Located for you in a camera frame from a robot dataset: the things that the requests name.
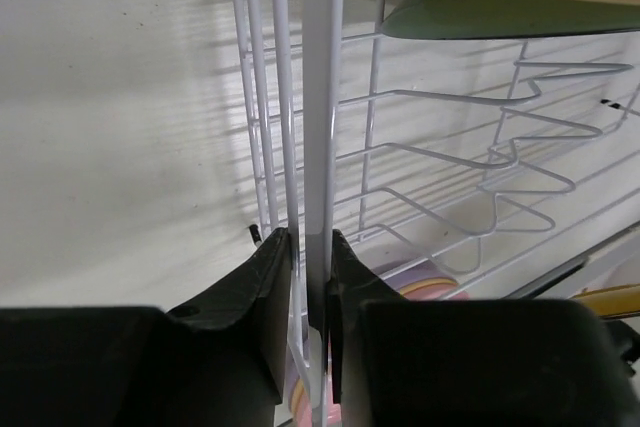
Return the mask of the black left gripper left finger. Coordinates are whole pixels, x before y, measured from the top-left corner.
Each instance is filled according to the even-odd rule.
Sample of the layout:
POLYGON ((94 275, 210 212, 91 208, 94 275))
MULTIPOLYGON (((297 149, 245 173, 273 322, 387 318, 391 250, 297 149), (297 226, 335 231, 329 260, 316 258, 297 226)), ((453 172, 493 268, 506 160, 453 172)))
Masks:
POLYGON ((163 311, 1 313, 5 426, 270 426, 283 400, 290 236, 163 311))

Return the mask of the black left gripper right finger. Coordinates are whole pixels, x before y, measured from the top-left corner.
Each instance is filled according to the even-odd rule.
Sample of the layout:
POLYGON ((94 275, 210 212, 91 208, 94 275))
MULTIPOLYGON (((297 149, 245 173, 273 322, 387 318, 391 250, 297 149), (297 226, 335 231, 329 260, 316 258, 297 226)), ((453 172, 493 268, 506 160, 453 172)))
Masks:
POLYGON ((619 331, 572 300, 409 300, 332 239, 333 399, 347 426, 631 426, 619 331))

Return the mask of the amber patterned small plate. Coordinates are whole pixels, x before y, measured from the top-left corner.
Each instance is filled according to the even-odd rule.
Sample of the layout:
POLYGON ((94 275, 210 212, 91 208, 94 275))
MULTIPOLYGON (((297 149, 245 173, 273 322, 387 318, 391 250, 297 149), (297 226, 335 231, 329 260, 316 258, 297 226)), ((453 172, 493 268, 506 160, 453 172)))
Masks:
POLYGON ((573 300, 605 319, 638 317, 640 312, 640 286, 638 284, 629 284, 583 292, 574 296, 573 300))

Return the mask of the yellow plate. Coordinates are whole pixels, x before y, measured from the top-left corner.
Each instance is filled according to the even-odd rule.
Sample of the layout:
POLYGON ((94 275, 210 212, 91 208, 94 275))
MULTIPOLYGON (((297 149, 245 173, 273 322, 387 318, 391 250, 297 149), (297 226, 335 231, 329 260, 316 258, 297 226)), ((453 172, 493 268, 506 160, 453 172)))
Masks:
MULTIPOLYGON (((413 274, 409 271, 386 280, 386 283, 411 300, 435 299, 458 287, 458 282, 445 274, 418 272, 413 274)), ((284 387, 289 411, 296 426, 310 426, 311 407, 290 352, 287 353, 287 362, 284 387)))

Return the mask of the dark green plate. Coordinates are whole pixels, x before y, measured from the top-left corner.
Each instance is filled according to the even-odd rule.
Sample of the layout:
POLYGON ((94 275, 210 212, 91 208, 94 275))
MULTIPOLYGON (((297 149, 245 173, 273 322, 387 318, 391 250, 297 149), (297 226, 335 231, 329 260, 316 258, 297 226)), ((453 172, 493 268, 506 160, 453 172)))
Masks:
POLYGON ((639 30, 639 8, 576 0, 403 0, 382 22, 409 40, 530 39, 639 30))

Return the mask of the purple plate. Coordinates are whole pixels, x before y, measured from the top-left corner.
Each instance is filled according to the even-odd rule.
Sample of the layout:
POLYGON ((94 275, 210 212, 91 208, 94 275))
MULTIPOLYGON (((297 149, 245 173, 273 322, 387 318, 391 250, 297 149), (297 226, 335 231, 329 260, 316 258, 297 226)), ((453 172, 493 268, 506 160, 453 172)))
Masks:
POLYGON ((430 261, 393 274, 385 282, 410 300, 429 300, 458 287, 458 282, 430 261))

